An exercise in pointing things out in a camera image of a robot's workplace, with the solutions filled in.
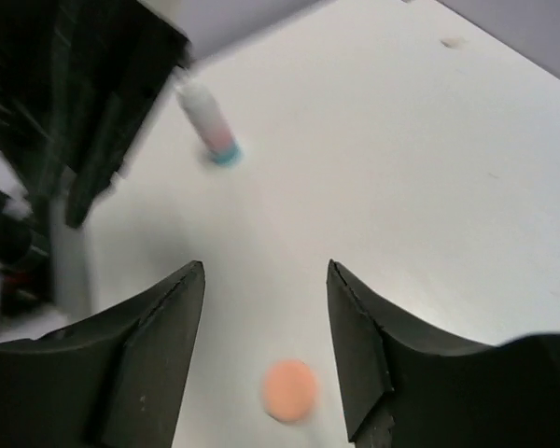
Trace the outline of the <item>plain pink powder puff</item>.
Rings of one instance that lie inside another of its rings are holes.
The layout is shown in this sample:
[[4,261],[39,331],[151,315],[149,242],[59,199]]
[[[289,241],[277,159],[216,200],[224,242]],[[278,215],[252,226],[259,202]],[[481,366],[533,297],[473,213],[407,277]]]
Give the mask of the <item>plain pink powder puff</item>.
[[314,371],[298,359],[282,359],[266,370],[261,402],[272,419],[294,425],[305,421],[315,409],[318,385]]

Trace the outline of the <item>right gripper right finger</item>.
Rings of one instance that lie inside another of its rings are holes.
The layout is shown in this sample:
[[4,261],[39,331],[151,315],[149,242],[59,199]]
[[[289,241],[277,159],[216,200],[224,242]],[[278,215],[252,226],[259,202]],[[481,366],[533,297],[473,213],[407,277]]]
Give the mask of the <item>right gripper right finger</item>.
[[329,322],[357,447],[560,447],[560,334],[486,345],[439,329],[331,261]]

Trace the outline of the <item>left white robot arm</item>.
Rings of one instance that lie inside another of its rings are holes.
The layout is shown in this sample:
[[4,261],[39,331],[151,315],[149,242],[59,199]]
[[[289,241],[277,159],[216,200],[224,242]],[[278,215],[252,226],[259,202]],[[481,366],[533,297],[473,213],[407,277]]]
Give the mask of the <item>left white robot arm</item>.
[[83,225],[187,36],[144,1],[0,1],[0,330],[89,315]]

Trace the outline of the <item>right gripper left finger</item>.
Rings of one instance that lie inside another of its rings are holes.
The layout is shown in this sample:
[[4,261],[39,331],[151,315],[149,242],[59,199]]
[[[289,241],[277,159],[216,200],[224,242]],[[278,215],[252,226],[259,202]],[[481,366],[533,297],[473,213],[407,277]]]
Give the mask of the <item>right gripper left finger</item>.
[[204,288],[193,261],[97,315],[0,343],[0,447],[171,446]]

